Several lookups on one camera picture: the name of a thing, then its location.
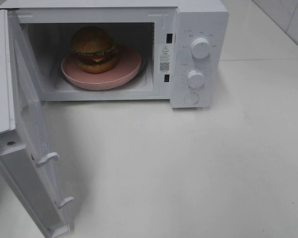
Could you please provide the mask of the white round door button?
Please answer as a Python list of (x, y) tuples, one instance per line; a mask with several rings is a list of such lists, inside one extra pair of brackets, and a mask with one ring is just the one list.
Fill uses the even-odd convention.
[(199, 95), (197, 93), (188, 93), (184, 96), (184, 102), (188, 105), (195, 105), (199, 101)]

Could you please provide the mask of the white timer knob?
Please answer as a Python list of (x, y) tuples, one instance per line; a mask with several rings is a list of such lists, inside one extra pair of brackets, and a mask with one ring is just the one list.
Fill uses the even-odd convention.
[(206, 81), (205, 74), (200, 70), (192, 70), (187, 74), (187, 84), (191, 88), (200, 88)]

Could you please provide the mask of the burger with lettuce and tomato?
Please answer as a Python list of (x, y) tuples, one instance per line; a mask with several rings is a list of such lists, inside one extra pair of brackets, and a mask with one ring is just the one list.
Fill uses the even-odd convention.
[(87, 73), (103, 73), (119, 62), (115, 41), (102, 28), (87, 26), (79, 29), (71, 39), (71, 51), (78, 67)]

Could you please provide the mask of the white microwave door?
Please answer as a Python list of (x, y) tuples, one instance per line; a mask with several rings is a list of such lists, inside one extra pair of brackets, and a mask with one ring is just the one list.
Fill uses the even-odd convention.
[(46, 238), (70, 230), (28, 27), (15, 10), (0, 10), (0, 174)]

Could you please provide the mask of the white warning label sticker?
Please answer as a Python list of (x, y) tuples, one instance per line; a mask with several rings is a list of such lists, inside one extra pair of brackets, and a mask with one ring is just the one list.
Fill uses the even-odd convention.
[(161, 73), (171, 73), (174, 55), (173, 44), (159, 44), (158, 47), (158, 69)]

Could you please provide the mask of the white microwave oven body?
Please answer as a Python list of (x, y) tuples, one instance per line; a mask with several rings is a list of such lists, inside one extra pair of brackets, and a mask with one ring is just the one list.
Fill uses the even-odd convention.
[[(219, 0), (4, 0), (0, 10), (15, 10), (28, 27), (40, 78), (35, 87), (42, 101), (112, 101), (169, 99), (174, 108), (207, 107), (221, 55), (229, 13)], [(79, 28), (102, 27), (119, 45), (142, 56), (141, 71), (130, 82), (104, 91), (79, 89), (63, 75), (61, 62)], [(192, 56), (189, 44), (198, 36), (211, 41), (203, 59)], [(171, 73), (158, 69), (159, 44), (173, 44)], [(200, 88), (187, 84), (187, 74), (200, 70)], [(197, 93), (195, 105), (184, 102)]]

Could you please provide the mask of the white upper power knob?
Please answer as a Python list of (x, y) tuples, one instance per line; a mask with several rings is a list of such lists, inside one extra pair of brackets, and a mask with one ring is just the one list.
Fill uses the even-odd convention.
[(198, 36), (189, 44), (192, 56), (196, 59), (203, 59), (211, 52), (211, 41), (206, 36)]

